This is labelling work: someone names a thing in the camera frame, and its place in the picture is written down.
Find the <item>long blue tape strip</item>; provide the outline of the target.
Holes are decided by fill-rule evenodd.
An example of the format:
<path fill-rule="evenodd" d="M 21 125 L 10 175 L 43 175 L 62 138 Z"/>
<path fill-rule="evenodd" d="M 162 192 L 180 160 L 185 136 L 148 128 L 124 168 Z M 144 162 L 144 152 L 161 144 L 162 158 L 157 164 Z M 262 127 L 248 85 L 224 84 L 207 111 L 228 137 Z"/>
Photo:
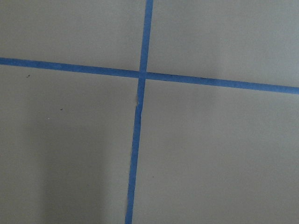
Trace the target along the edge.
<path fill-rule="evenodd" d="M 129 177 L 128 177 L 127 210 L 126 210 L 125 221 L 124 221 L 125 224 L 131 224 L 133 220 L 136 173 L 137 173 L 137 165 L 138 165 L 142 110 L 143 110 L 143 101 L 144 101 L 146 72 L 147 72 L 147 65 L 148 65 L 153 3 L 154 1 L 147 0 L 145 4 L 144 25 L 143 25 L 143 34 L 142 34 L 142 48 L 141 48 L 140 66 L 138 72 L 137 104 L 135 108 L 134 131 L 133 131 L 133 138 L 132 138 L 132 152 L 131 152 L 130 170 L 129 170 Z"/>

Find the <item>crossing blue tape strip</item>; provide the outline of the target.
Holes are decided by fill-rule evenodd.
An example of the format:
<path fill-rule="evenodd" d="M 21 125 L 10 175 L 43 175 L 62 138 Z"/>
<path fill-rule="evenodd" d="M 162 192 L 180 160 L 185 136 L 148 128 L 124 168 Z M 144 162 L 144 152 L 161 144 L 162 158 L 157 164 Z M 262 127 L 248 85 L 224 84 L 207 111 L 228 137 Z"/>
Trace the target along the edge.
<path fill-rule="evenodd" d="M 113 69 L 113 68 L 75 65 L 75 64 L 67 64 L 67 63 L 43 62 L 43 61 L 34 61 L 34 60 L 23 60 L 23 59 L 4 58 L 4 57 L 0 59 L 0 64 L 9 65 L 9 66 L 60 70 L 60 71 L 100 74 L 100 75 L 130 77 L 130 78 L 139 78 L 139 76 L 142 74 L 141 72 L 134 71 L 134 70 L 121 70 L 121 69 Z M 201 85 L 248 89 L 248 90 L 256 90 L 256 91 L 289 93 L 289 94 L 296 94 L 296 95 L 298 95 L 299 93 L 299 88 L 292 87 L 292 86 L 259 84 L 259 83 L 251 83 L 251 82 L 213 79 L 213 78 L 206 78 L 206 77 L 190 77 L 190 76 L 171 75 L 171 74 L 162 74 L 162 73 L 153 73 L 153 72 L 145 72 L 144 75 L 146 79 L 157 80 L 157 81 L 178 82 L 178 83 L 186 83 L 186 84 L 201 84 Z"/>

